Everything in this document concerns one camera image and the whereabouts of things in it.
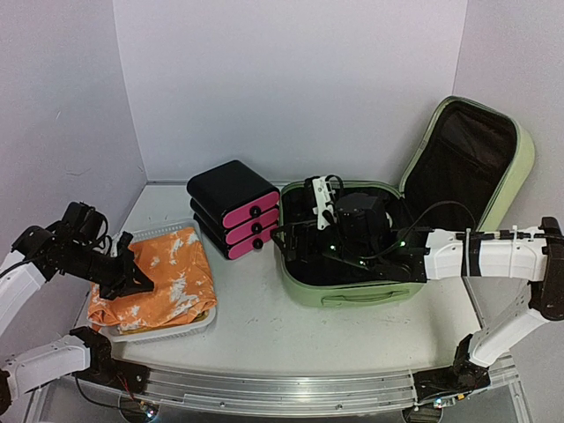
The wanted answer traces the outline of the orange snack bag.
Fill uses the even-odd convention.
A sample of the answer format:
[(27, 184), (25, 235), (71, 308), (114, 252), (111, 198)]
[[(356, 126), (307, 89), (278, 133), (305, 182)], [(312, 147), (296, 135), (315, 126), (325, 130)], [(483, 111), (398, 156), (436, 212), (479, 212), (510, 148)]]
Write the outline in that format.
[(103, 300), (92, 286), (87, 319), (120, 334), (193, 323), (217, 306), (213, 277), (194, 227), (130, 245), (135, 264), (153, 282), (150, 293)]

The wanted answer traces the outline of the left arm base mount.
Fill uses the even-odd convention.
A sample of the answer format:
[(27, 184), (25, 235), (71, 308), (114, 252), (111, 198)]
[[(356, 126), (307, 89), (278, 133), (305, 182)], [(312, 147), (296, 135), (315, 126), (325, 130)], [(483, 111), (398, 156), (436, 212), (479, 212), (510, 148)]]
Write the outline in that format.
[(129, 394), (142, 394), (148, 383), (150, 368), (134, 362), (94, 360), (84, 370), (72, 373), (80, 381), (91, 382)]

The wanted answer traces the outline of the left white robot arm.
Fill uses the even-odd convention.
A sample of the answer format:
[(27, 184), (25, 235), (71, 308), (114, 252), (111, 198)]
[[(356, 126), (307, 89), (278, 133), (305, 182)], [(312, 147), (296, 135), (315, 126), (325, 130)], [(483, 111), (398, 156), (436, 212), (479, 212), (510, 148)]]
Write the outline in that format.
[[(58, 273), (96, 283), (100, 293), (134, 293), (149, 281), (134, 263), (132, 236), (123, 233), (111, 256), (81, 242), (70, 230), (30, 226), (12, 244), (1, 265), (1, 329), (7, 330), (23, 312), (38, 304), (38, 293)], [(150, 370), (117, 359), (111, 341), (90, 326), (70, 330), (57, 340), (31, 347), (7, 358), (1, 368), (1, 409), (27, 392), (64, 375), (141, 394)]]

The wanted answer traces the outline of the white perforated plastic basket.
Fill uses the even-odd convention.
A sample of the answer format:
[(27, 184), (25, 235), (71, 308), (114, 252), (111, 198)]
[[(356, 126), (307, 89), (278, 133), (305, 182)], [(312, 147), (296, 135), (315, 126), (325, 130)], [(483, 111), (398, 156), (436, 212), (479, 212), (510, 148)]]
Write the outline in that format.
[[(145, 240), (157, 238), (164, 234), (170, 234), (172, 232), (181, 230), (189, 226), (194, 227), (196, 229), (197, 234), (200, 237), (200, 240), (202, 241), (202, 235), (200, 234), (200, 229), (196, 221), (193, 219), (185, 219), (178, 222), (169, 223), (167, 225), (161, 225), (152, 229), (136, 231), (133, 234), (133, 242), (131, 244), (139, 241), (145, 241)], [(94, 326), (94, 324), (90, 323), (88, 319), (87, 321), (91, 324), (91, 327), (93, 329), (100, 331), (101, 334), (106, 336), (113, 343), (125, 342), (125, 343), (143, 344), (148, 342), (154, 342), (157, 340), (177, 338), (177, 337), (202, 333), (206, 331), (207, 327), (213, 322), (215, 316), (216, 316), (216, 307), (212, 308), (205, 315), (202, 315), (201, 318), (197, 319), (197, 321), (190, 324), (168, 327), (159, 330), (143, 331), (139, 333), (131, 332), (129, 334), (120, 334), (118, 330), (115, 328), (96, 327)]]

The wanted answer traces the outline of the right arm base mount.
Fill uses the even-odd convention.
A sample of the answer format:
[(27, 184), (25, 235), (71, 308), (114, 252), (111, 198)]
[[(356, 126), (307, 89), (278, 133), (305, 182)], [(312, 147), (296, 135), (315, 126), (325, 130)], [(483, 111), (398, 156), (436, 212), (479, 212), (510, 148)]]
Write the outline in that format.
[(490, 385), (489, 368), (472, 363), (468, 353), (455, 357), (448, 367), (420, 370), (413, 375), (413, 380), (419, 404), (469, 394)]

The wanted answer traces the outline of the green hard-shell suitcase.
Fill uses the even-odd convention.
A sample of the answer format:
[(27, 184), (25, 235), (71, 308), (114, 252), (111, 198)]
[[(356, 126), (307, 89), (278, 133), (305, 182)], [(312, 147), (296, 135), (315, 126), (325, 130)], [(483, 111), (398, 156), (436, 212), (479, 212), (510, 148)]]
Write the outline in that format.
[[(379, 196), (392, 218), (386, 245), (410, 226), (462, 232), (493, 231), (528, 177), (535, 159), (531, 136), (512, 118), (466, 98), (450, 96), (434, 111), (400, 183), (345, 181), (345, 193)], [(304, 182), (281, 194), (281, 225), (312, 221)], [(359, 271), (322, 259), (280, 268), (290, 297), (310, 307), (353, 307), (411, 298), (425, 283), (385, 286)]]

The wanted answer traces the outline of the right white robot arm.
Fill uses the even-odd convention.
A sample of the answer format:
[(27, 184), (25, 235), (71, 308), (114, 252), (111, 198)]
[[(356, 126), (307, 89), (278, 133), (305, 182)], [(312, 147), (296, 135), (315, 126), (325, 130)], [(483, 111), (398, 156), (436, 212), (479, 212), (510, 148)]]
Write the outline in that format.
[(385, 286), (454, 277), (527, 280), (524, 297), (470, 335), (465, 356), (445, 368), (443, 381), (452, 390), (463, 390), (478, 376), (478, 367), (490, 367), (538, 327), (563, 318), (563, 234), (552, 217), (540, 226), (496, 232), (410, 226), (372, 256), (349, 249), (338, 225), (318, 229), (312, 221), (291, 223), (272, 230), (271, 238), (288, 263), (324, 257)]

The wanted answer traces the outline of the black pink drawer organizer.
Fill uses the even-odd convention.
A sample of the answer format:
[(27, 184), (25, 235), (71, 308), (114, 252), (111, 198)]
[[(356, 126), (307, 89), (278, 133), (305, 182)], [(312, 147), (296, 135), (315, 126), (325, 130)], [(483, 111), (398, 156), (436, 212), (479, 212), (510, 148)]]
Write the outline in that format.
[(278, 227), (279, 190), (239, 160), (187, 182), (194, 219), (227, 260), (259, 251)]

